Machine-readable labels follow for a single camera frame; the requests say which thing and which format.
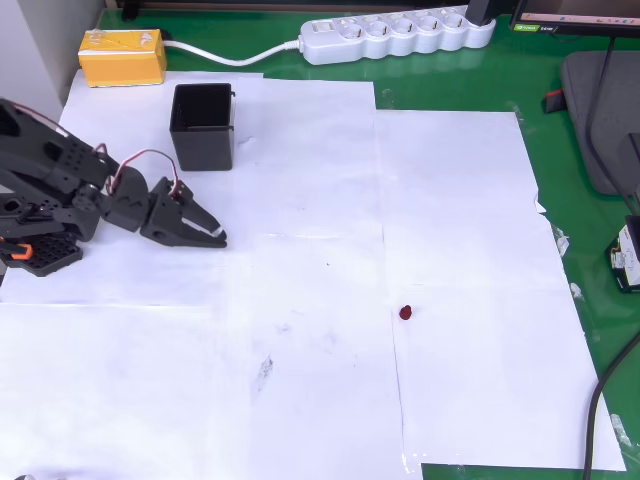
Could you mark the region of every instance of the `white cable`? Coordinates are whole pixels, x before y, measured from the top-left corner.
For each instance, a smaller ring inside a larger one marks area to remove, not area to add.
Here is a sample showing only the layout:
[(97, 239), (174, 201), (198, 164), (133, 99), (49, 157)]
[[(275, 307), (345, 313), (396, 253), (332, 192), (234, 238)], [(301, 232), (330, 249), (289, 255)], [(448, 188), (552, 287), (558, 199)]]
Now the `white cable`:
[(262, 52), (260, 55), (256, 55), (255, 57), (247, 58), (246, 60), (229, 60), (227, 58), (222, 58), (213, 53), (206, 52), (192, 45), (182, 43), (182, 42), (174, 42), (173, 40), (165, 40), (165, 47), (173, 47), (173, 48), (181, 48), (182, 50), (186, 50), (191, 53), (195, 53), (196, 55), (200, 55), (201, 57), (208, 58), (209, 60), (213, 60), (214, 62), (222, 63), (223, 65), (229, 65), (230, 67), (244, 67), (245, 65), (251, 65), (252, 63), (256, 63), (263, 58), (266, 58), (274, 53), (282, 52), (284, 50), (299, 50), (300, 42), (298, 40), (293, 40), (291, 42), (284, 42), (282, 45), (278, 45), (277, 47), (270, 48), (266, 52)]
[(127, 164), (131, 163), (136, 158), (138, 158), (141, 155), (144, 155), (145, 153), (157, 153), (169, 159), (169, 161), (171, 162), (171, 170), (173, 170), (173, 187), (169, 192), (169, 196), (173, 196), (173, 194), (176, 193), (176, 190), (178, 189), (178, 171), (176, 170), (176, 162), (173, 161), (173, 158), (171, 158), (166, 153), (161, 152), (160, 150), (155, 150), (153, 148), (145, 148), (144, 150), (140, 150), (139, 152), (134, 153), (133, 155), (128, 157), (126, 160), (124, 160), (120, 164), (120, 166), (118, 167), (118, 170), (116, 170), (116, 174), (113, 176), (113, 181), (110, 181), (109, 183), (107, 183), (107, 193), (109, 195), (113, 195), (113, 193), (115, 192), (116, 186), (118, 185), (118, 180), (120, 180), (120, 173), (122, 172), (122, 169), (126, 167)]

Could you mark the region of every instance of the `table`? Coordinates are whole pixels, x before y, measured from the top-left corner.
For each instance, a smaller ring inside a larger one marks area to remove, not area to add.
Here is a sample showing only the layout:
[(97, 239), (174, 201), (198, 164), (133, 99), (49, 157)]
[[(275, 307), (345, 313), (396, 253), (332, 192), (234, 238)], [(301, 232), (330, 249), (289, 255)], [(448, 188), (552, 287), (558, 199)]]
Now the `table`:
[[(260, 13), (143, 10), (125, 23), (105, 10), (100, 28), (163, 28), (174, 40), (226, 58), (243, 59), (288, 40), (302, 23), (348, 13)], [(313, 66), (296, 52), (284, 52), (239, 69), (170, 49), (170, 70), (263, 72), (266, 78), (374, 82), (378, 109), (511, 111), (520, 119), (524, 141), (549, 221), (569, 237), (563, 257), (569, 282), (584, 299), (576, 307), (596, 370), (601, 373), (640, 329), (640, 296), (624, 295), (604, 255), (628, 213), (622, 200), (598, 194), (587, 173), (567, 112), (545, 115), (543, 96), (561, 88), (560, 66), (575, 51), (606, 50), (605, 38), (562, 42), (546, 35), (512, 33), (500, 17), (491, 44), (482, 50), (363, 59)], [(617, 49), (640, 50), (640, 40), (622, 39)], [(640, 351), (634, 352), (605, 389), (611, 414), (619, 415), (627, 474), (595, 473), (594, 479), (640, 478)], [(572, 480), (579, 471), (424, 465), (425, 478), (445, 480)]]

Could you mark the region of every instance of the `small red ball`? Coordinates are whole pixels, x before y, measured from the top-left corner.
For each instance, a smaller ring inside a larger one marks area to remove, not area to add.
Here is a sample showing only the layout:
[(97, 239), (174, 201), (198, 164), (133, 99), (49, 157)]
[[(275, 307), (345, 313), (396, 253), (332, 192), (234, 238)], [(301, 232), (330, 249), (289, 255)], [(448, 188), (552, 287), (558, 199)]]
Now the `small red ball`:
[(411, 318), (411, 306), (405, 305), (400, 309), (400, 318), (403, 320), (409, 320)]

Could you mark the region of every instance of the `white wall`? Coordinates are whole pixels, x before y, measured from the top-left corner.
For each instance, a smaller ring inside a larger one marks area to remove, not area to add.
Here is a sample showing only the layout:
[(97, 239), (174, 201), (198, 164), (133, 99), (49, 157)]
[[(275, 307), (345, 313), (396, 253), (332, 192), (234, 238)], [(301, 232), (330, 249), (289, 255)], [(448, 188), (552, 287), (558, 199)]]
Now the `white wall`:
[(104, 0), (0, 0), (0, 97), (60, 118)]

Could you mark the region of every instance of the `white power strip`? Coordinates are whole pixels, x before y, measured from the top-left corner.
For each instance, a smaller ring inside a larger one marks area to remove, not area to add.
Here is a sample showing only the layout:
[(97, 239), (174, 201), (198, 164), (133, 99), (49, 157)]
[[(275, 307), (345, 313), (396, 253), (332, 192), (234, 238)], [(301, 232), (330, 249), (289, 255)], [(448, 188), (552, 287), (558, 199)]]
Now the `white power strip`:
[(300, 29), (300, 51), (309, 63), (353, 62), (362, 57), (485, 47), (496, 21), (478, 27), (464, 17), (467, 6), (312, 20)]

